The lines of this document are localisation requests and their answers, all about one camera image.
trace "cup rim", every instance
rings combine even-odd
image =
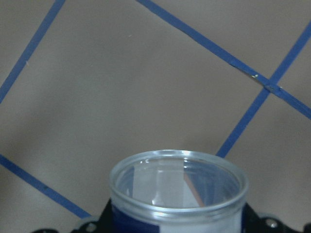
[[[190,208],[167,208],[162,206],[154,206],[148,204],[146,202],[139,201],[137,199],[131,198],[126,194],[122,193],[115,187],[115,181],[118,178],[118,175],[121,173],[122,170],[125,168],[134,165],[136,162],[146,159],[158,159],[158,158],[183,158],[183,159],[194,159],[194,160],[202,160],[211,164],[214,164],[229,173],[236,178],[239,182],[240,189],[239,192],[232,198],[216,203],[213,205],[208,205],[204,207],[190,207]],[[162,214],[197,214],[197,213],[215,213],[221,212],[223,209],[226,209],[229,206],[235,205],[236,203],[240,203],[244,200],[246,192],[248,190],[249,182],[246,174],[237,166],[232,164],[231,162],[207,153],[197,152],[197,151],[190,151],[190,150],[152,150],[146,151],[142,153],[138,153],[132,156],[129,156],[120,162],[118,162],[113,169],[109,173],[109,187],[111,190],[112,195],[117,195],[118,198],[134,205],[140,209],[148,209],[150,211],[162,213]]]

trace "gray floor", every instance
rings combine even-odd
[[[311,19],[311,1],[155,0],[269,78]],[[0,2],[0,84],[52,0]],[[309,107],[311,42],[279,84]],[[147,150],[216,154],[262,86],[134,0],[67,0],[0,105],[0,154],[91,215],[119,160]],[[227,159],[249,203],[311,221],[311,122],[270,94]],[[79,218],[0,166],[0,232]]]

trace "blue tape line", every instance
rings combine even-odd
[[[243,117],[241,118],[239,123],[233,129],[233,131],[231,132],[229,137],[226,139],[226,141],[220,147],[220,149],[216,153],[217,156],[225,158],[225,156],[228,154],[228,152],[231,150],[233,145],[239,139],[239,137],[241,136],[241,134],[243,133],[243,131],[245,130],[247,125],[253,119],[254,115],[257,113],[259,108],[265,102],[265,100],[267,99],[269,94],[270,94],[270,92],[268,90],[266,90],[266,89],[261,90],[259,95],[255,98],[254,102],[247,109],[246,113],[243,115]]]
[[[4,100],[5,96],[11,89],[12,85],[14,84],[15,80],[24,69],[26,62],[30,59],[31,55],[33,54],[34,50],[37,48],[38,44],[40,43],[41,39],[47,32],[48,28],[52,24],[53,20],[55,19],[57,13],[62,8],[65,0],[55,0],[53,6],[50,8],[49,12],[43,19],[42,23],[40,24],[38,30],[35,32],[34,36],[32,37],[31,41],[27,45],[26,49],[14,65],[13,69],[11,70],[9,76],[5,79],[2,86],[0,87],[0,103]]]
[[[269,92],[274,93],[276,96],[282,98],[285,100],[289,105],[294,107],[296,110],[304,114],[306,117],[311,119],[311,109],[302,104],[300,101],[298,101],[295,97],[291,96],[289,93],[284,91],[282,88],[277,86],[275,83],[277,83],[282,76],[285,74],[287,69],[290,67],[290,65],[294,62],[295,58],[298,56],[298,54],[301,52],[301,50],[304,48],[306,43],[311,37],[311,22],[307,25],[301,36],[298,38],[292,49],[289,51],[289,53],[286,55],[286,57],[283,59],[279,67],[276,69],[276,71],[273,73],[271,78],[268,80],[261,80],[261,83],[265,83],[264,87],[260,94],[256,97],[252,105],[249,107],[249,109],[246,111],[242,119],[239,121],[237,126],[233,129],[227,140],[223,143],[223,145],[218,150],[217,154],[218,156],[224,158],[228,152],[231,150],[235,142],[239,139],[240,135],[243,133],[246,126],[249,124],[249,122],[252,120],[260,106],[265,102],[265,100],[269,96]]]
[[[232,148],[234,143],[237,141],[237,139],[240,137],[248,123],[251,121],[251,119],[254,117],[258,109],[261,107],[261,105],[264,103],[264,101],[267,99],[269,93],[273,93],[276,96],[280,97],[281,99],[285,100],[289,105],[291,105],[293,108],[297,109],[299,112],[304,114],[306,117],[311,119],[311,109],[307,107],[305,104],[300,102],[298,99],[287,93],[285,90],[283,90],[281,87],[277,86],[276,83],[280,80],[280,78],[283,76],[283,74],[286,72],[286,70],[289,68],[289,66],[292,64],[292,62],[295,60],[297,55],[300,53],[300,51],[303,49],[305,44],[310,38],[311,34],[311,22],[306,27],[306,29],[303,31],[300,38],[297,40],[293,48],[290,50],[286,58],[283,60],[283,62],[280,64],[280,66],[277,68],[275,73],[272,75],[271,79],[265,78],[263,75],[256,72],[251,67],[247,66],[245,63],[216,45],[211,40],[204,37],[202,34],[176,18],[175,16],[171,15],[169,12],[165,11],[155,3],[153,3],[150,0],[137,0],[139,3],[144,5],[146,8],[148,8],[151,12],[158,15],[160,18],[171,24],[172,26],[176,27],[177,29],[181,30],[185,34],[187,34],[189,37],[191,37],[193,40],[195,40],[197,43],[202,45],[204,48],[208,49],[210,52],[214,53],[216,56],[221,58],[222,60],[226,61],[233,67],[239,69],[240,71],[254,77],[259,83],[261,83],[265,89],[263,89],[260,94],[256,97],[252,105],[249,107],[249,109],[246,111],[245,115],[242,117],[238,125],[235,127],[235,129],[231,132],[228,139],[224,142],[224,144],[221,146],[219,151],[217,152],[217,155],[220,157],[225,157],[229,150]]]
[[[311,21],[306,26],[305,30],[303,31],[301,36],[298,38],[298,40],[296,41],[292,49],[286,55],[285,59],[282,61],[282,63],[279,65],[279,67],[276,69],[276,71],[271,76],[270,81],[272,83],[277,83],[282,78],[284,73],[287,71],[287,69],[294,62],[298,54],[304,48],[304,46],[306,45],[310,37],[311,37]]]
[[[25,170],[21,169],[10,160],[5,158],[3,155],[0,154],[0,164],[10,170],[12,173],[23,179],[25,182],[30,184],[32,187],[39,190],[41,193],[46,195],[47,197],[51,198],[53,201],[57,202],[61,206],[65,207],[70,212],[74,213],[80,218],[85,218],[91,216],[89,213],[81,209],[79,206],[68,200],[67,198],[63,197],[55,190],[51,189],[50,187],[46,186],[44,183],[36,179],[34,176],[30,175]]]

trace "screw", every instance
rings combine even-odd
[[[266,219],[266,224],[268,227],[271,227],[271,228],[277,228],[277,226],[278,226],[277,221],[275,221],[272,218]]]
[[[96,230],[97,226],[94,223],[89,223],[86,227],[86,232],[94,232]]]

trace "transparent container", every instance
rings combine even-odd
[[[115,232],[241,233],[248,179],[220,157],[186,150],[130,156],[110,172]]]

